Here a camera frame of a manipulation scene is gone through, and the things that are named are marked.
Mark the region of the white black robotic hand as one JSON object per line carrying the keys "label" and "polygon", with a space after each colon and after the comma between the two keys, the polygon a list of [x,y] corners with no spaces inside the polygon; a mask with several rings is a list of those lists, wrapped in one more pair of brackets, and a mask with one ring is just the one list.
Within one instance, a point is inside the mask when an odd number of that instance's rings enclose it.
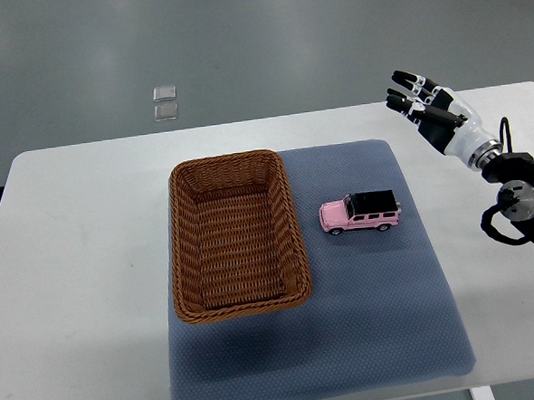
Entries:
{"label": "white black robotic hand", "polygon": [[386,106],[409,119],[435,150],[458,157],[472,171],[501,154],[501,142],[454,90],[407,71],[394,71],[391,79],[407,92],[389,88]]}

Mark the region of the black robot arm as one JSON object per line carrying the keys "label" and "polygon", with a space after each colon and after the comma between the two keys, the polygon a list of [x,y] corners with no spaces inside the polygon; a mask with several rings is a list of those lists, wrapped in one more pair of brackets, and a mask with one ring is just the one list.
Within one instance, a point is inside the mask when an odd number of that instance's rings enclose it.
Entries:
{"label": "black robot arm", "polygon": [[[497,203],[482,214],[481,229],[492,240],[510,246],[534,244],[534,157],[528,153],[500,154],[482,169],[482,177],[490,184],[501,185]],[[492,224],[501,214],[521,233],[510,238]]]}

